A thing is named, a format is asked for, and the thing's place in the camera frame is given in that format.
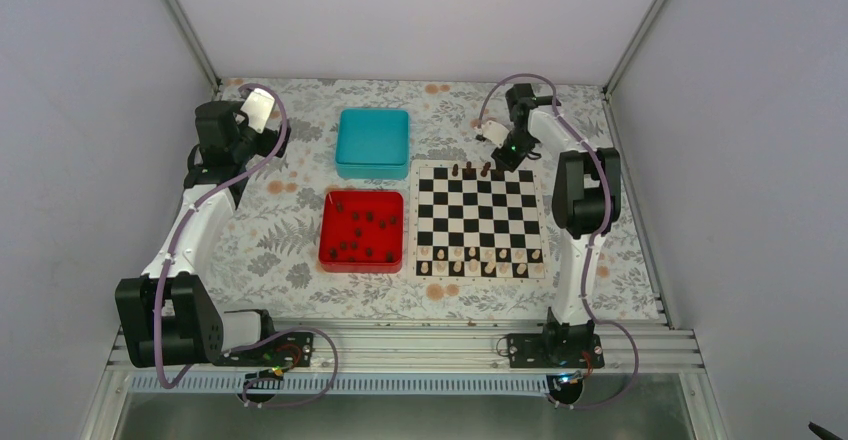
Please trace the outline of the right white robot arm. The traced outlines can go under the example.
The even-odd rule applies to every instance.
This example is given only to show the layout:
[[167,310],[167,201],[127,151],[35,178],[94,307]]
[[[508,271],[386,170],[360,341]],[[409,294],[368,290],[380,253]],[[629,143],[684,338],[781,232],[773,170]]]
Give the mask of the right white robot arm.
[[518,83],[505,99],[512,129],[496,143],[496,170],[516,170],[536,145],[556,156],[550,211],[563,237],[563,277],[542,330],[507,335],[507,358],[513,368],[600,367],[599,320],[589,296],[603,243],[621,210],[620,155],[591,146],[560,114],[555,95],[540,96]]

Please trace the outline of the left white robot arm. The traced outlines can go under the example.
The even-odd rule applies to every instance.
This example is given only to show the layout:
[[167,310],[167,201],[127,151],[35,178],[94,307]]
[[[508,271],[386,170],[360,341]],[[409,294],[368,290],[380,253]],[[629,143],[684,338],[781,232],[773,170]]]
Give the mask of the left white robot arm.
[[271,130],[282,112],[262,88],[243,100],[216,100],[195,109],[198,142],[187,160],[179,212],[162,247],[143,272],[119,281],[115,302],[131,363],[214,363],[238,347],[255,365],[270,362],[278,337],[261,310],[224,312],[203,285],[223,229],[236,213],[256,156],[280,157],[291,133]]

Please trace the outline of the black white chessboard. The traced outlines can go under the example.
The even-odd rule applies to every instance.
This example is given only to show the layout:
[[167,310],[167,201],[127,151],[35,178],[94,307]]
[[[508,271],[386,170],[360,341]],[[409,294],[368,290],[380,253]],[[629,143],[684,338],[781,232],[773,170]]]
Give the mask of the black white chessboard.
[[451,176],[449,160],[410,170],[408,274],[425,283],[539,283],[548,277],[541,183],[529,169],[472,163],[476,181]]

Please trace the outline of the floral patterned table mat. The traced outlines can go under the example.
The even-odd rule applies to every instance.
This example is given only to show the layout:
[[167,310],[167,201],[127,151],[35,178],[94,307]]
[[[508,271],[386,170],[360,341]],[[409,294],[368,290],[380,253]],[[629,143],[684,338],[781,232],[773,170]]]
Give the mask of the floral patterned table mat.
[[204,283],[222,306],[259,307],[290,318],[541,319],[559,283],[560,236],[546,224],[548,278],[424,282],[404,273],[333,274],[318,261],[327,192],[343,189],[335,145],[341,112],[354,107],[409,113],[415,159],[480,162],[490,145],[475,139],[481,120],[506,122],[501,91],[484,83],[272,79],[292,128],[286,155],[249,181],[217,243]]

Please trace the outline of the teal plastic box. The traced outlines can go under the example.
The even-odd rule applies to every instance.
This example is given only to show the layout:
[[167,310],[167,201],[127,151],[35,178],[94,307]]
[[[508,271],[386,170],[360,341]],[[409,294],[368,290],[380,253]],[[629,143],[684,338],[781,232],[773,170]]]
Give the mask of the teal plastic box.
[[403,109],[348,108],[339,117],[335,167],[345,179],[403,180],[410,162],[410,115]]

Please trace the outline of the red plastic tray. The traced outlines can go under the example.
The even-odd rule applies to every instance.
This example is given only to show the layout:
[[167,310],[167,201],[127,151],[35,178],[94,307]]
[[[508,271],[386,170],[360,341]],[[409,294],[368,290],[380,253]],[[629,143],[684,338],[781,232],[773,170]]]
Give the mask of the red plastic tray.
[[403,266],[405,202],[389,190],[325,196],[318,262],[331,273],[393,274]]

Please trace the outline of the aluminium corner post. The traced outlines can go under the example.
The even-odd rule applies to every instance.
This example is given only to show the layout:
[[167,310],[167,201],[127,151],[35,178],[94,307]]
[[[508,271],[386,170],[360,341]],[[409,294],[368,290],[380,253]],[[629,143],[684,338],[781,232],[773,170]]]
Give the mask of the aluminium corner post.
[[189,48],[196,64],[203,73],[204,78],[210,85],[213,91],[217,91],[220,86],[220,77],[215,71],[208,54],[206,53],[202,42],[196,33],[196,30],[191,25],[189,17],[181,5],[179,0],[163,0],[168,10],[168,13],[175,21],[180,33]]

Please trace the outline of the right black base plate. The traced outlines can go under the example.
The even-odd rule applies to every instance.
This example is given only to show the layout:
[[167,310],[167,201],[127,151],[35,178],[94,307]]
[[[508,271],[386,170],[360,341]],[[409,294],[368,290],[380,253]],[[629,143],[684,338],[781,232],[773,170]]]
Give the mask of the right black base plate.
[[606,365],[598,335],[548,341],[541,334],[512,333],[496,342],[495,351],[512,369],[600,369]]

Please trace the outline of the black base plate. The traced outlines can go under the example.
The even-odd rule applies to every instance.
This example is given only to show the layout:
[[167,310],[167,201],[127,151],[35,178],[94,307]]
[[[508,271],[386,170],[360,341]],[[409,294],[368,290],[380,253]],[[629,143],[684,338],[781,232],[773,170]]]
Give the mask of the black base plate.
[[222,355],[212,362],[215,366],[255,367],[260,369],[309,367],[314,334],[294,332],[252,350]]
[[600,369],[606,365],[598,335],[548,341],[541,334],[512,333],[496,342],[495,351],[512,369]]

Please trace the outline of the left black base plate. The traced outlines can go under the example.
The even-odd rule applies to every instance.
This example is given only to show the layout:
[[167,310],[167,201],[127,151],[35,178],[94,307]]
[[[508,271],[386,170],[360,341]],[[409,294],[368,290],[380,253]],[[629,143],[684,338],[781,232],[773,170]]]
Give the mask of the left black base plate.
[[252,350],[222,355],[212,362],[215,366],[255,367],[260,369],[309,367],[314,334],[294,332]]

